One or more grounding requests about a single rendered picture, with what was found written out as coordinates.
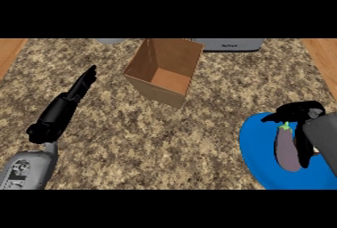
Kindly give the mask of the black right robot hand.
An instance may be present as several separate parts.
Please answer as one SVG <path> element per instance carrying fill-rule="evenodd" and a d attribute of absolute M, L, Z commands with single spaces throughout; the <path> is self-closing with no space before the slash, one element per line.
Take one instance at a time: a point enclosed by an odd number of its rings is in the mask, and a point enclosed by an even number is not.
<path fill-rule="evenodd" d="M 267 115 L 259 121 L 274 123 L 288 122 L 292 128 L 293 146 L 296 148 L 296 157 L 299 168 L 307 168 L 310 157 L 314 154 L 313 145 L 302 132 L 302 125 L 307 120 L 317 118 L 325 114 L 323 106 L 316 101 L 291 102 L 282 105 L 276 112 Z"/>

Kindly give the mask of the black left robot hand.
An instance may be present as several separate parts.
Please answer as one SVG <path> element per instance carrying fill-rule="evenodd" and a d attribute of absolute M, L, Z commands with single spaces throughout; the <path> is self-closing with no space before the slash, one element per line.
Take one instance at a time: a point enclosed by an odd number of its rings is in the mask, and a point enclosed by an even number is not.
<path fill-rule="evenodd" d="M 36 122 L 27 127 L 29 141 L 36 144 L 51 143 L 66 130 L 76 106 L 95 81 L 95 66 L 91 65 L 78 77 L 64 93 L 60 93 L 47 105 Z"/>

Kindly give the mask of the small grey appliance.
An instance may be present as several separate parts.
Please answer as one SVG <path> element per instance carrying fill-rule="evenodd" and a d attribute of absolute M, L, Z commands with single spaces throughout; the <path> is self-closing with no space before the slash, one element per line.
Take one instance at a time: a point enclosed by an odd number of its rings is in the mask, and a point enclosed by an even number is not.
<path fill-rule="evenodd" d="M 104 45 L 113 45 L 121 43 L 126 39 L 125 38 L 95 38 L 95 40 Z"/>

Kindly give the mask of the blue plate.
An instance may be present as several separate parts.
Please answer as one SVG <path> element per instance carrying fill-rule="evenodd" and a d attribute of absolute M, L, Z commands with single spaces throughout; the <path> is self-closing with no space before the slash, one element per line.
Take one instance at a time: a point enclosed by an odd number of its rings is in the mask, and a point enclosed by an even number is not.
<path fill-rule="evenodd" d="M 277 165 L 273 142 L 280 123 L 261 122 L 268 115 L 261 112 L 249 116 L 239 129 L 239 149 L 251 175 L 268 190 L 337 190 L 337 178 L 320 155 L 295 172 Z"/>

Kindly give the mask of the large grey appliance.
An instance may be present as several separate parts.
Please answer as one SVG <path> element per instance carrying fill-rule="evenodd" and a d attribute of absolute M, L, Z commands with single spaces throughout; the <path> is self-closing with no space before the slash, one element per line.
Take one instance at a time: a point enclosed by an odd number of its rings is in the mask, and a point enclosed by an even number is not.
<path fill-rule="evenodd" d="M 193 41 L 203 44 L 209 53 L 248 53 L 259 49 L 262 38 L 193 38 Z"/>

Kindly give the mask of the brown cardboard box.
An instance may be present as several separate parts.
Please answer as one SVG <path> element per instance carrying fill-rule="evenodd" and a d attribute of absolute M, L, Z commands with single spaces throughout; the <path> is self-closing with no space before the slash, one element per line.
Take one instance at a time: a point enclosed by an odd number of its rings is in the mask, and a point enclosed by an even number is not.
<path fill-rule="evenodd" d="M 143 40 L 124 75 L 147 99 L 174 108 L 183 106 L 202 48 L 183 38 Z"/>

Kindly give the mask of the purple eggplant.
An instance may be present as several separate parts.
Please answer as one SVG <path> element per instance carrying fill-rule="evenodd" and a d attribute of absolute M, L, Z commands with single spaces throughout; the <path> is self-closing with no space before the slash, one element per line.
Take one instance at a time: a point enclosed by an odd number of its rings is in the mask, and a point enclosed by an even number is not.
<path fill-rule="evenodd" d="M 296 148 L 293 145 L 292 128 L 289 127 L 288 122 L 283 122 L 277 126 L 273 154 L 280 168 L 288 172 L 296 172 L 299 169 L 299 163 Z"/>

